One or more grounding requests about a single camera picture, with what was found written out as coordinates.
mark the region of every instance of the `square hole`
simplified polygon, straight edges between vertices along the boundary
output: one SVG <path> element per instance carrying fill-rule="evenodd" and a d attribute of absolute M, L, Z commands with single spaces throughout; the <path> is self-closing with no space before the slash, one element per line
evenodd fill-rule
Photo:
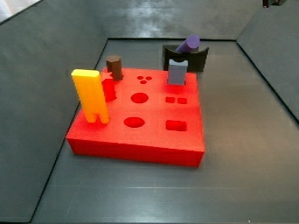
<path fill-rule="evenodd" d="M 177 131 L 186 131 L 187 130 L 187 122 L 167 120 L 166 121 L 166 129 L 177 130 Z"/>
<path fill-rule="evenodd" d="M 178 98 L 178 103 L 187 104 L 187 98 Z"/>
<path fill-rule="evenodd" d="M 168 103 L 174 103 L 174 102 L 175 102 L 175 98 L 167 96 L 167 97 L 164 98 L 164 101 L 168 102 Z"/>

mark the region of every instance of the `yellow block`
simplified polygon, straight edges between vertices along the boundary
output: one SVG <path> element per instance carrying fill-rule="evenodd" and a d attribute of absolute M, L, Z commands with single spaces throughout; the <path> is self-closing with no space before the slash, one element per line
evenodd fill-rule
<path fill-rule="evenodd" d="M 108 123 L 108 105 L 99 71 L 75 69 L 71 76 L 88 123 L 94 123 L 98 120 L 98 115 L 100 121 Z"/>

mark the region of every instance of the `gray floor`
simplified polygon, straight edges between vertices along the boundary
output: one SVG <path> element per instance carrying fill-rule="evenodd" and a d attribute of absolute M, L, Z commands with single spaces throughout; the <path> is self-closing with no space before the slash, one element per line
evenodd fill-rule
<path fill-rule="evenodd" d="M 124 67 L 162 69 L 163 44 L 108 41 Z M 298 222 L 299 129 L 235 42 L 199 73 L 199 169 L 75 156 L 64 144 L 34 222 Z"/>

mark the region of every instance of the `purple peg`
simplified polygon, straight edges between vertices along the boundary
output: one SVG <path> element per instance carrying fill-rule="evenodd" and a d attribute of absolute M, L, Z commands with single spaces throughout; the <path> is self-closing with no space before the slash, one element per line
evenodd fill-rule
<path fill-rule="evenodd" d="M 178 53 L 189 53 L 201 45 L 201 38 L 198 35 L 193 34 L 179 45 L 177 48 Z"/>

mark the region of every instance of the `red shape sorter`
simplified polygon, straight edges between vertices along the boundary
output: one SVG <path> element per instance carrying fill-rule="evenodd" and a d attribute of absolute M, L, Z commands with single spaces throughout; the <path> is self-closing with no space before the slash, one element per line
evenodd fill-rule
<path fill-rule="evenodd" d="M 87 123 L 79 112 L 67 139 L 75 154 L 199 166 L 205 154 L 197 74 L 167 84 L 168 72 L 123 68 L 110 123 Z"/>

